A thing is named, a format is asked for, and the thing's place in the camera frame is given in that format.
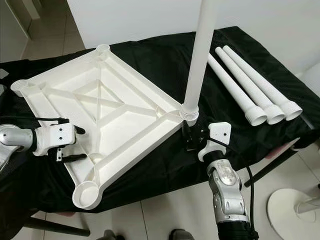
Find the black cloth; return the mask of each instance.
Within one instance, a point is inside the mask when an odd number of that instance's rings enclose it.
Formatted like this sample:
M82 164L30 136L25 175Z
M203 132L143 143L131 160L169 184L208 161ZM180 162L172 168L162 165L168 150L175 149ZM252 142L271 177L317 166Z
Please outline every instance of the black cloth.
M111 51L183 103L194 39L194 32L164 35L114 44ZM198 104L200 118L204 122L229 122L232 125L230 144L250 164L260 161L274 148L295 138L301 137L298 144L300 148L314 142L320 136L320 99L240 28L228 27L214 32L210 52L222 66L224 65L214 49L224 45L233 48L285 96L298 103L303 108L303 114L291 121L283 120L275 125L264 123L252 127L208 67ZM16 80L31 78L89 51L91 49L42 60L3 63L1 68L9 72L9 75L1 84L10 87ZM0 114L33 116L25 100L9 90L1 101ZM1 121L8 122L21 128L38 127L36 122L26 120ZM232 152L227 154L235 170L244 167L238 156ZM19 204L26 210L39 209L45 212L85 212L73 205L72 193L75 185L63 164L49 161L46 157L34 157L32 154L20 153L18 157L24 163L0 181L2 232L14 226L10 221L12 216L17 218L18 212L12 205ZM89 212L98 213L206 180L204 164L199 162L197 152L185 150L179 130L108 187L101 203Z

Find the vertical white pole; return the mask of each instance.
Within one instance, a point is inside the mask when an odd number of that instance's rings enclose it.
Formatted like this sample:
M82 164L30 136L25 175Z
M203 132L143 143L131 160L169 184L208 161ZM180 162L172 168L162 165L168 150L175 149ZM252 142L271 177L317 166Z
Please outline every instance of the vertical white pole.
M202 0L198 27L195 34L188 83L180 115L189 126L196 124L199 116L198 101L207 66L208 54L217 18L220 0Z

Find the black cable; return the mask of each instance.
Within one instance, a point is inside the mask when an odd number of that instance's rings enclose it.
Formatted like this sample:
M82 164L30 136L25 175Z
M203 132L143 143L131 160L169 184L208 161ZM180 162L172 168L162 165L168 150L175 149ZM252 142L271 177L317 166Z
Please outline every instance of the black cable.
M210 141L214 142L214 143L217 143L217 144L220 144L224 147L226 147L227 149L230 149L231 151L233 151L234 153L236 153L240 158L241 160L243 161L243 163L245 164L245 168L249 174L249 181L250 181L250 225L251 225L251 229L252 229L252 233L256 235L256 239L257 238L257 235L258 233L255 231L255 221L254 221L254 201L255 201L255 186L254 186L254 182L253 182L253 175L252 175L252 172L251 172L251 169L249 167L249 164L248 162L242 157L242 155L237 151L235 150L233 147L219 141L219 140L216 140L214 138L211 138L209 137L208 138Z
M37 120L37 121L60 121L62 117L58 118L47 118L47 117L34 117L34 116L0 116L0 119L30 119L30 120Z

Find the table leg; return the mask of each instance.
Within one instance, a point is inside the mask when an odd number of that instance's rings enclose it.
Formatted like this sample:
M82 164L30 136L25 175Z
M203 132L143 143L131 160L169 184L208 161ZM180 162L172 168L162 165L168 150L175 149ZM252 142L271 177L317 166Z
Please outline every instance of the table leg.
M297 151L291 150L291 148L287 149L284 153L282 153L280 156L278 156L275 160L270 162L267 166L265 166L261 171L259 171L257 174L255 174L252 178L252 181L255 183L259 179L263 178L266 174L271 172L273 169L278 167L280 164L282 164L284 161L286 161L288 158L296 154ZM247 188L250 186L250 180L246 181L244 183L244 186Z
M32 228L32 229L40 229L45 231L51 231L62 234L71 234L77 236L88 237L90 235L90 231L87 229L81 229L72 226L66 226L59 223L46 221L34 217L30 217L25 223L24 227Z

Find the floor tile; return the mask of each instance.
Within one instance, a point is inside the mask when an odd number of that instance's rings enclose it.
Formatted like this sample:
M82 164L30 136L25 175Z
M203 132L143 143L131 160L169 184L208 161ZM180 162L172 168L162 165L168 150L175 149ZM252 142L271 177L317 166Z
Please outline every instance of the floor tile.
M45 220L46 213L43 211L38 211L32 217ZM16 236L14 236L14 238L12 240L43 240L44 233L45 233L45 231L43 231L43 230L23 227L19 231L19 233Z
M96 240L102 237L107 229L113 230L116 234L124 235L128 240L147 240L140 202L101 213L77 212L72 217L47 213L46 220L77 228L88 228L91 231L91 235L89 237L81 237L46 231L44 240Z
M298 154L320 181L320 154L318 145L313 143L301 149Z
M32 40L54 35L64 35L66 29L67 16L46 15L31 22L28 33Z
M64 35L55 35L29 41L22 59L37 60L61 56L64 37Z
M268 163L265 159L253 165L253 174ZM238 173L243 182L248 180L245 169ZM270 226L266 213L268 198L275 190L294 188L317 196L320 195L317 184L318 180L298 155L258 181L255 184L254 220L260 239L281 239ZM249 210L250 189L244 187L241 192ZM212 192L207 182L143 200L142 207L149 239L167 239L169 232L175 228L186 229L196 240L218 239Z
M78 32L65 35L63 55L73 54L84 49L86 49L84 42Z
M44 0L42 1L41 16L61 16L66 15L68 11L67 0Z

